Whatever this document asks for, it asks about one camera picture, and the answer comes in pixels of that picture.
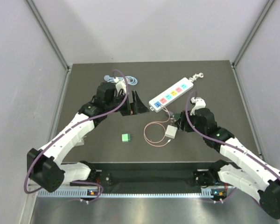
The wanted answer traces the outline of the white multicolour power strip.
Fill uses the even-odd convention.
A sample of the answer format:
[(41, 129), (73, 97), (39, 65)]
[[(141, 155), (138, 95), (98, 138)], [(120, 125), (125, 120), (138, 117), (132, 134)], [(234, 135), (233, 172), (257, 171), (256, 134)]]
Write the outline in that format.
[(150, 110), (154, 112), (161, 111), (163, 108), (167, 107), (169, 104), (177, 100), (180, 96), (192, 89), (193, 86), (194, 84), (188, 78), (182, 78), (174, 85), (170, 86), (162, 93), (152, 98), (148, 102)]

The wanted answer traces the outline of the dark green plug adapter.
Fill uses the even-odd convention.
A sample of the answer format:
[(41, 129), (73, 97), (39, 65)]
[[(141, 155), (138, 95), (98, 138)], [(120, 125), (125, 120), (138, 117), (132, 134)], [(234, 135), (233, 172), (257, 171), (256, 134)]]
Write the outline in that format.
[(174, 114), (174, 119), (178, 120), (180, 118), (181, 114), (180, 113), (175, 113)]

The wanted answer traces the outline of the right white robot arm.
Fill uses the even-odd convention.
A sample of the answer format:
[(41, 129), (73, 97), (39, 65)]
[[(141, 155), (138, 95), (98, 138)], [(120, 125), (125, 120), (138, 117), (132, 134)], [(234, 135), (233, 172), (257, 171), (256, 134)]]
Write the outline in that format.
[(231, 160), (217, 161), (210, 167), (209, 181), (228, 183), (251, 196), (272, 218), (280, 219), (280, 170), (268, 165), (247, 149), (230, 131), (219, 127), (208, 108), (182, 111), (178, 129), (196, 132), (205, 144)]

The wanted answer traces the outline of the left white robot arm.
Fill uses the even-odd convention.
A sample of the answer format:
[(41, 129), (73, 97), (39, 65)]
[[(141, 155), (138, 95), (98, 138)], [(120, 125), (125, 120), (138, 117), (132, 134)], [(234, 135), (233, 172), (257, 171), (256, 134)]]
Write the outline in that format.
[(122, 116), (131, 116), (149, 112), (137, 91), (132, 91), (132, 98), (133, 101), (129, 102), (128, 91), (117, 90), (115, 84), (101, 83), (92, 100), (81, 106), (73, 120), (54, 139), (40, 149), (29, 150), (24, 191), (29, 193), (28, 180), (34, 181), (48, 192), (54, 192), (62, 184), (75, 181), (92, 185), (97, 177), (89, 163), (62, 162), (70, 150), (106, 119), (108, 114), (120, 112)]

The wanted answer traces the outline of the light green plug adapter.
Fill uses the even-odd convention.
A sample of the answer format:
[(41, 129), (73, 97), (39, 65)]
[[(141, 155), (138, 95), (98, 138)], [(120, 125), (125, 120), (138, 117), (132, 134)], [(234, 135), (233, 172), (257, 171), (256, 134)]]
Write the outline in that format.
[(132, 140), (132, 135), (130, 133), (124, 133), (121, 135), (121, 140), (123, 143), (128, 143)]

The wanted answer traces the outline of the white charger block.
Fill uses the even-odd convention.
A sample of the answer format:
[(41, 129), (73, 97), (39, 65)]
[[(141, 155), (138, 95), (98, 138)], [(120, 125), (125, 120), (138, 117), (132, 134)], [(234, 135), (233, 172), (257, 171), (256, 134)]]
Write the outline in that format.
[(176, 126), (172, 126), (172, 125), (168, 125), (165, 131), (165, 136), (171, 139), (174, 139), (177, 133), (177, 127)]

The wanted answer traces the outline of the light blue power strip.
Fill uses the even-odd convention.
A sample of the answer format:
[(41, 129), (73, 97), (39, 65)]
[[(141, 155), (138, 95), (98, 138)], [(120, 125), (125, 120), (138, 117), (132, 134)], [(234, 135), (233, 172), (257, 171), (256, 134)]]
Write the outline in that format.
[[(131, 86), (135, 86), (138, 83), (138, 80), (135, 77), (126, 76), (126, 79), (128, 81), (128, 84), (131, 85)], [(117, 82), (119, 82), (121, 80), (124, 80), (124, 79), (123, 79), (123, 77), (111, 77), (109, 75), (105, 75), (104, 80), (106, 82), (109, 82), (109, 83), (117, 83)]]

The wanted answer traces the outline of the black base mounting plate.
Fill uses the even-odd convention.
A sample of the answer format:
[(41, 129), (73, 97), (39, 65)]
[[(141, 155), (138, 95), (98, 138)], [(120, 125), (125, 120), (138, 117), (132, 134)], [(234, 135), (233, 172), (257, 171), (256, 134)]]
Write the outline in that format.
[(90, 163), (91, 174), (85, 181), (73, 181), (71, 186), (96, 182), (103, 187), (120, 183), (183, 183), (189, 186), (222, 184), (217, 171), (228, 163), (217, 162), (103, 162)]

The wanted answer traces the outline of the left aluminium frame post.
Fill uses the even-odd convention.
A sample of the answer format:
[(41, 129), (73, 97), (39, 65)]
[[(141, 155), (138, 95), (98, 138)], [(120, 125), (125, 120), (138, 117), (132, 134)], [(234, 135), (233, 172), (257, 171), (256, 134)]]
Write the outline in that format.
[(29, 10), (33, 14), (33, 17), (37, 21), (38, 25), (40, 26), (44, 36), (46, 37), (47, 41), (49, 42), (51, 48), (53, 49), (55, 55), (57, 56), (59, 62), (61, 65), (65, 68), (66, 71), (70, 70), (70, 66), (66, 62), (64, 56), (62, 55), (52, 33), (50, 32), (46, 22), (44, 21), (40, 11), (38, 10), (36, 4), (34, 3), (33, 0), (24, 0), (26, 5), (28, 6)]

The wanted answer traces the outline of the aluminium frame post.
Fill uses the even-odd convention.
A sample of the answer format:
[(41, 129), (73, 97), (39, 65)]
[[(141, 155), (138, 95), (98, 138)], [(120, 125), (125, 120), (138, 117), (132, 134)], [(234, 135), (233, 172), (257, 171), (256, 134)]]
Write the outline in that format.
[(271, 11), (273, 5), (275, 4), (276, 0), (267, 0), (265, 5), (260, 11), (260, 14), (257, 16), (256, 21), (254, 22), (251, 30), (249, 31), (247, 37), (245, 38), (245, 41), (243, 42), (242, 46), (239, 49), (239, 52), (237, 53), (235, 59), (231, 63), (231, 67), (233, 69), (236, 69), (236, 67), (239, 65), (241, 59), (243, 58), (244, 54), (248, 50), (250, 44), (252, 43), (253, 39), (255, 38), (258, 30), (264, 23), (264, 20), (268, 16), (269, 12)]
[(52, 33), (50, 32), (46, 22), (44, 21), (40, 11), (38, 10), (36, 4), (34, 3), (33, 0), (24, 0), (26, 5), (28, 6), (29, 10), (33, 14), (33, 17), (37, 21), (38, 25), (40, 26), (44, 36), (46, 37), (47, 41), (49, 42), (51, 48), (53, 49), (55, 55), (57, 56), (59, 62), (61, 65), (65, 68), (66, 71), (70, 70), (70, 66), (66, 62), (64, 56), (62, 55)]

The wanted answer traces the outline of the right aluminium frame post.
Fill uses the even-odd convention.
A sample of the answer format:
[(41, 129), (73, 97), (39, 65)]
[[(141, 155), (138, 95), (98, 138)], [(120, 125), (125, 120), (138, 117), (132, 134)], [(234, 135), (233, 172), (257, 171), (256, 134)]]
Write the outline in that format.
[(231, 67), (233, 69), (236, 69), (236, 67), (239, 65), (241, 59), (243, 58), (244, 54), (248, 50), (250, 44), (252, 43), (253, 39), (255, 38), (258, 30), (264, 23), (264, 20), (268, 16), (269, 12), (271, 11), (273, 5), (275, 4), (276, 0), (267, 0), (265, 5), (260, 11), (260, 14), (257, 16), (256, 21), (254, 22), (251, 30), (249, 31), (247, 37), (245, 38), (245, 41), (243, 42), (242, 46), (239, 49), (239, 52), (237, 53), (235, 59), (231, 63)]

